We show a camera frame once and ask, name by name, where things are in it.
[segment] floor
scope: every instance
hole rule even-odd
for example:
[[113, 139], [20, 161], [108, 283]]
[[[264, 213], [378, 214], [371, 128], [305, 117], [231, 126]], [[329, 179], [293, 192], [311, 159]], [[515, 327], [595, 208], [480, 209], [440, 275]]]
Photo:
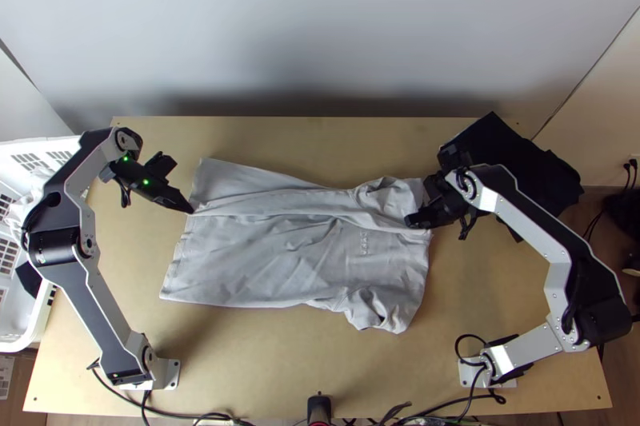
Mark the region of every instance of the floor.
[[[583, 233], [599, 211], [599, 203], [592, 200], [568, 209], [562, 220], [571, 228]], [[634, 243], [621, 233], [607, 216], [602, 216], [591, 240], [595, 254], [614, 271], [619, 272], [626, 255]], [[638, 310], [634, 298], [638, 301], [640, 279], [620, 273], [620, 282], [627, 304], [632, 313]], [[486, 416], [480, 418], [483, 423], [497, 426], [635, 426], [640, 423], [640, 328], [629, 335], [606, 345], [602, 362], [614, 406], [610, 409], [525, 414], [509, 416]], [[264, 420], [258, 426], [292, 426], [292, 421]], [[153, 426], [175, 426], [188, 424], [180, 420], [151, 419]], [[49, 415], [47, 426], [140, 426], [140, 418], [115, 418], [107, 416], [68, 416]]]

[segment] robotic arm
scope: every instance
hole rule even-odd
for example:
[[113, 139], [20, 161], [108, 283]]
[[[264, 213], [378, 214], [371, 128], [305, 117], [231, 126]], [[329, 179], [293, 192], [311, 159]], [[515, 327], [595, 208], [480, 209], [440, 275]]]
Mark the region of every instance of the robotic arm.
[[81, 195], [100, 177], [116, 181], [122, 206], [130, 192], [185, 213], [193, 209], [165, 176], [175, 161], [157, 153], [138, 163], [142, 139], [127, 128], [88, 131], [79, 151], [44, 185], [42, 198], [23, 225], [22, 247], [29, 262], [69, 298], [102, 354], [99, 365], [113, 386], [173, 389], [180, 361], [156, 356], [145, 335], [132, 331], [100, 271], [95, 216]]
[[462, 358], [461, 384], [470, 387], [479, 375], [478, 387], [513, 387], [512, 380], [536, 360], [585, 351], [627, 334], [632, 319], [618, 278], [594, 256], [589, 244], [518, 189], [505, 166], [468, 166], [460, 161], [447, 167], [450, 148], [446, 145], [438, 155], [445, 170], [425, 180], [433, 199], [407, 216], [407, 225], [433, 228], [459, 220], [463, 240], [478, 217], [493, 213], [550, 262], [544, 284], [550, 313], [544, 323], [521, 336], [492, 341], [477, 356]]

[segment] printed logo on shirt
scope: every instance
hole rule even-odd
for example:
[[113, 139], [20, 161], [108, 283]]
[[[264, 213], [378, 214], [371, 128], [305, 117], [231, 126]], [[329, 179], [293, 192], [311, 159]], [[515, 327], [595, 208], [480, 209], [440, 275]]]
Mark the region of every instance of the printed logo on shirt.
[[369, 236], [366, 231], [360, 232], [360, 254], [369, 254]]

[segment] cardboard box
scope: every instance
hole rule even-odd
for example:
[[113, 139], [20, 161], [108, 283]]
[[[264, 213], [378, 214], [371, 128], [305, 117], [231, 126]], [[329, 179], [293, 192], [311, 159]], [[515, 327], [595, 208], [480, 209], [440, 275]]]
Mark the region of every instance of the cardboard box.
[[34, 369], [36, 351], [15, 354], [0, 353], [0, 424], [2, 426], [46, 426], [46, 414], [23, 412], [26, 389]]

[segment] white wall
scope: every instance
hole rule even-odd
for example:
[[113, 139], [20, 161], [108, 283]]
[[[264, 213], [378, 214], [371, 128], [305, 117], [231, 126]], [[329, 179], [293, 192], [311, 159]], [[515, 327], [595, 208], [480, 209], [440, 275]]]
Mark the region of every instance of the white wall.
[[535, 142], [577, 169], [583, 185], [624, 186], [622, 165], [640, 160], [640, 13]]
[[462, 98], [435, 113], [477, 100], [542, 124], [639, 2], [0, 0], [0, 38], [79, 127], [283, 90]]
[[0, 141], [71, 134], [35, 86], [0, 50]]

